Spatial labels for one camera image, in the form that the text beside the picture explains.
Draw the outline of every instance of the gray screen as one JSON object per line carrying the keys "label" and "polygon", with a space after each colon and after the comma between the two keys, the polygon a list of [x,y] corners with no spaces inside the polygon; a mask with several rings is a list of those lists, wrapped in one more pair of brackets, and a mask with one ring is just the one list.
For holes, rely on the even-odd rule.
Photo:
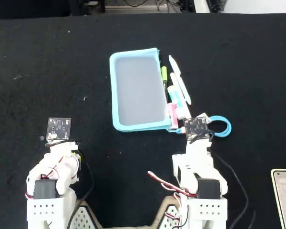
{"label": "gray screen", "polygon": [[115,68],[120,123],[163,121],[166,98],[160,66],[154,57],[121,57],[116,60]]}

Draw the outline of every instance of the green marker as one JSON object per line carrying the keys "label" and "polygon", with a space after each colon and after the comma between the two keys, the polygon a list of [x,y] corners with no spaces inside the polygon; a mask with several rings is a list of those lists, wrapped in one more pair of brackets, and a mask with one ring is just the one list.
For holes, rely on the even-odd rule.
{"label": "green marker", "polygon": [[168,101],[167,99],[167,68],[165,66],[161,68],[161,75],[162,75],[163,88],[165,92],[166,101]]}

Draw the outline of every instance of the phone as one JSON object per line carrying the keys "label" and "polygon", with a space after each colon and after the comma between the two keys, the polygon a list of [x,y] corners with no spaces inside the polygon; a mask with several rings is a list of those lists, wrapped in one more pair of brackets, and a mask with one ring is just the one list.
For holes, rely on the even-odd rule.
{"label": "phone", "polygon": [[271,178],[283,229],[286,229],[286,169],[272,169]]}

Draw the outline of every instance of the black table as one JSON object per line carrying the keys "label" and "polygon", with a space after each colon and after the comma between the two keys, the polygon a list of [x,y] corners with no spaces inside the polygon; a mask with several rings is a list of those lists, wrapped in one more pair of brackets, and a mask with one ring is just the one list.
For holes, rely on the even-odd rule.
{"label": "black table", "polygon": [[[0,21],[0,228],[26,227],[25,178],[45,153],[48,117],[71,117],[95,176],[87,199],[105,227],[151,224],[174,182],[171,155],[185,138],[121,133],[112,125],[109,56],[157,47],[180,64],[192,115],[233,125],[212,150],[235,169],[250,207],[236,228],[279,228],[270,169],[286,168],[286,15],[119,15]],[[230,170],[229,222],[244,206]],[[81,197],[90,185],[74,187]]]}

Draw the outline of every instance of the pen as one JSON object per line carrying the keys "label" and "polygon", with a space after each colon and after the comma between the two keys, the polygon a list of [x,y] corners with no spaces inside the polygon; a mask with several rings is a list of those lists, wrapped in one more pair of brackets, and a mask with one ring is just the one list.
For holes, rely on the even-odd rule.
{"label": "pen", "polygon": [[167,68],[165,66],[161,68],[161,75],[162,75],[163,88],[165,92],[166,101],[168,101],[167,99]]}
{"label": "pen", "polygon": [[191,105],[192,104],[191,97],[190,97],[189,93],[187,92],[187,89],[185,87],[183,79],[180,76],[181,72],[180,72],[180,69],[179,69],[179,67],[177,65],[177,62],[173,59],[173,57],[171,55],[168,56],[168,60],[169,60],[171,66],[172,66],[172,69],[173,69],[173,71],[174,71],[174,73],[176,75],[178,84],[179,84],[180,89],[181,89],[181,91],[182,91],[182,93],[184,95],[185,100],[187,101],[187,103],[189,105]]}
{"label": "pen", "polygon": [[178,85],[177,78],[174,73],[170,74],[170,77],[173,82],[173,86],[167,88],[168,93],[170,94],[172,103],[177,104],[177,117],[178,119],[191,118],[191,113],[186,105],[186,101],[182,95],[180,87]]}

